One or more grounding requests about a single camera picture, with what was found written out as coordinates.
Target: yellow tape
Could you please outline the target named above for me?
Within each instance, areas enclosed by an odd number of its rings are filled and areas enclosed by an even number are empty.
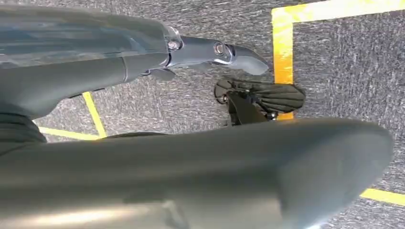
[[[293,23],[345,18],[365,14],[405,10],[405,0],[329,0],[275,8],[273,24],[273,55],[275,83],[293,83]],[[280,114],[278,120],[292,119],[293,113]],[[367,189],[361,194],[392,204],[405,206],[405,195]]]
[[[87,135],[82,133],[70,132],[66,130],[50,129],[46,127],[39,127],[39,131],[43,134],[56,135],[61,137],[68,137],[78,140],[97,140],[100,137],[97,135]]]
[[[405,10],[405,0],[329,0],[275,8],[273,21],[295,23]]]
[[[293,24],[274,21],[273,17],[273,61],[274,82],[293,84]],[[294,118],[293,113],[279,114],[277,120]]]
[[[367,189],[360,197],[405,206],[405,195],[377,189]]]
[[[83,97],[85,98],[85,102],[93,119],[93,122],[96,125],[98,134],[100,135],[100,137],[107,137],[106,131],[104,129],[103,123],[101,122],[100,116],[98,115],[91,94],[89,92],[85,92],[83,93]]]

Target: gray carpet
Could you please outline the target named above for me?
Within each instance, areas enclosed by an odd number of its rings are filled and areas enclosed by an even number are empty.
[[[48,6],[90,7],[165,21],[185,35],[216,38],[254,48],[272,62],[272,8],[299,0],[38,0]],[[405,20],[400,12],[299,23],[294,27],[294,77],[308,101],[297,117],[336,116],[377,122],[395,136],[395,159],[374,187],[405,194]],[[226,75],[252,77],[215,68],[208,73],[178,69],[170,82],[152,77],[93,93],[109,135],[133,131],[184,133],[218,128],[226,110],[212,96]],[[96,134],[82,98],[63,101],[41,126]],[[47,135],[50,141],[65,138]],[[325,228],[405,228],[405,208],[359,199]]]

